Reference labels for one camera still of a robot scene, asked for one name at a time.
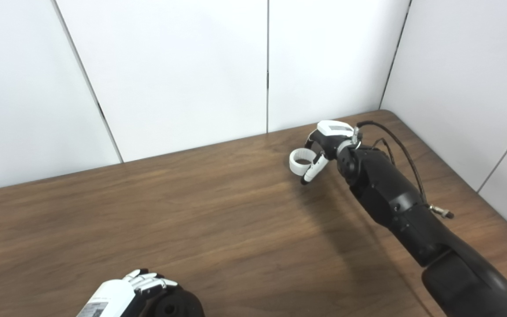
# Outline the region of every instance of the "robotic arm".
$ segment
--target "robotic arm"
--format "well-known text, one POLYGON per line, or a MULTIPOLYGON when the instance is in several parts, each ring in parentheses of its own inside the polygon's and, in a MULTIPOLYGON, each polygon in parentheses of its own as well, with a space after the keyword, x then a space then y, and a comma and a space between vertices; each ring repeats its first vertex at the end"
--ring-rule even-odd
MULTIPOLYGON (((310 149, 314 142, 322 151, 310 165, 305 165, 302 184, 308 184, 322 170, 325 165, 322 162, 337 160, 338 171, 371 218, 390 230, 418 264, 425 267, 422 281, 448 316, 507 317, 507 279, 434 215, 452 218, 447 210, 428 204, 415 166, 395 135, 373 121, 360 122, 356 128, 343 122, 322 121, 309 135, 305 149, 310 149), (420 190, 384 152, 362 145, 359 128, 365 125, 382 128, 401 146, 420 190)), ((298 174, 299 166, 291 160, 291 169, 298 174)))

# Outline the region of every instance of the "wood grain tabletop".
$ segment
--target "wood grain tabletop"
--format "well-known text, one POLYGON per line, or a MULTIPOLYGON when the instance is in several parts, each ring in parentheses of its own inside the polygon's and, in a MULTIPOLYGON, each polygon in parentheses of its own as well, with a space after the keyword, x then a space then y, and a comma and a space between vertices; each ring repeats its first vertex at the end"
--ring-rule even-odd
MULTIPOLYGON (((455 213, 444 223, 507 277, 507 223, 428 146, 387 111, 341 120, 391 128, 429 202, 455 213)), ((195 293, 208 317, 443 316, 335 163, 307 186, 289 171, 315 127, 0 188, 0 317, 74 317, 140 267, 195 293)), ((363 131, 367 144, 385 136, 363 131)))

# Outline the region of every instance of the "white plastic ring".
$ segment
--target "white plastic ring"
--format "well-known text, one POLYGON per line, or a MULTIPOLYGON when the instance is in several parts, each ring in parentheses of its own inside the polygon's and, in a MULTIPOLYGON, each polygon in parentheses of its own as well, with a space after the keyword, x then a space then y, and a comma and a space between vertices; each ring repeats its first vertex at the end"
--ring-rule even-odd
POLYGON ((308 148, 298 148, 292 151, 289 155, 289 168, 294 174, 298 176, 304 175, 310 165, 312 165, 312 161, 316 158, 316 153, 308 148), (300 164, 298 160, 307 160, 310 161, 309 164, 300 164))

